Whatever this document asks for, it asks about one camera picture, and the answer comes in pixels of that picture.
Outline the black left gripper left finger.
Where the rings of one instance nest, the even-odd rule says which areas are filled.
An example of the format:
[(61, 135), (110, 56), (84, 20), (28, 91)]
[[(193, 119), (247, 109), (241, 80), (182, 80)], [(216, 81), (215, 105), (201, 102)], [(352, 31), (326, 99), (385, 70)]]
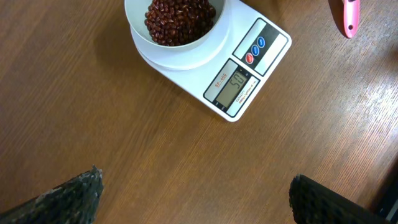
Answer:
[(104, 190), (101, 169), (92, 169), (1, 213), (1, 223), (92, 224)]

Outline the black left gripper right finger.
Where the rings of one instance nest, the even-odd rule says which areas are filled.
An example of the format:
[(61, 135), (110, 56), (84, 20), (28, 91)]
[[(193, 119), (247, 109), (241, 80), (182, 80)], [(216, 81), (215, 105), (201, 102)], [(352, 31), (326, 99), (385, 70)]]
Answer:
[(289, 204), (297, 224), (380, 224), (381, 218), (314, 180), (297, 175), (290, 183)]

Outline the pink measuring scoop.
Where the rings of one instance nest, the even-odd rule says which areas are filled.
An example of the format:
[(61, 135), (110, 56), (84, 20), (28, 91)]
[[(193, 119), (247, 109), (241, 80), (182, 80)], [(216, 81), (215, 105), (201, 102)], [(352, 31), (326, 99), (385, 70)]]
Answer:
[(355, 36), (359, 27), (360, 0), (344, 0), (343, 22), (345, 35), (351, 39)]

